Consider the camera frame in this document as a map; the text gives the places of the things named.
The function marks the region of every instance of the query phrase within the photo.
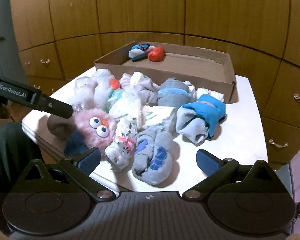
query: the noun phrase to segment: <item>ribbed gray panel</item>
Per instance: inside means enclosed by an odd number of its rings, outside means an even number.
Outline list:
[[[201,204],[183,201],[176,192],[122,192],[118,199],[98,204],[86,221],[66,233],[46,237],[12,235],[13,239],[22,240],[284,240],[286,237],[232,234],[216,225]]]

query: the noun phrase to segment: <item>person's leg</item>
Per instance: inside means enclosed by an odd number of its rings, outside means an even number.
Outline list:
[[[1,211],[5,195],[32,159],[42,159],[39,147],[23,132],[21,124],[0,126],[0,229],[6,231]]]

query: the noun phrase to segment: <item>pink plush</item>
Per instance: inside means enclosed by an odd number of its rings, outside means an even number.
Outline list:
[[[101,153],[104,154],[107,146],[111,144],[114,139],[115,130],[117,127],[116,121],[106,112],[101,109],[94,108],[90,110],[81,110],[74,115],[74,122],[77,130],[85,137],[85,144],[88,148],[98,147]],[[95,128],[90,126],[90,119],[97,117],[102,121],[102,124],[109,129],[109,134],[106,137],[100,137]]]

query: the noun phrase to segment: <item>cardboard box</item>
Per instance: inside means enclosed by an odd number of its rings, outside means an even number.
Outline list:
[[[161,62],[152,62],[147,58],[138,62],[130,60],[130,49],[143,43],[156,47],[162,45],[166,51],[165,59]],[[224,94],[226,104],[230,102],[236,85],[228,53],[175,44],[132,42],[95,60],[95,66],[97,69],[109,69],[118,79],[123,73],[133,74],[140,71],[158,85],[170,77],[182,82],[190,81],[196,88],[204,87]]]

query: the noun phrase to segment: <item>circular black disc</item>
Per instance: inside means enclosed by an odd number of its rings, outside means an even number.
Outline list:
[[[231,184],[210,195],[208,208],[225,227],[249,235],[278,232],[295,213],[288,193],[233,192]]]
[[[73,228],[90,211],[88,195],[69,184],[40,187],[39,192],[9,193],[3,214],[15,229],[31,235],[54,235]]]

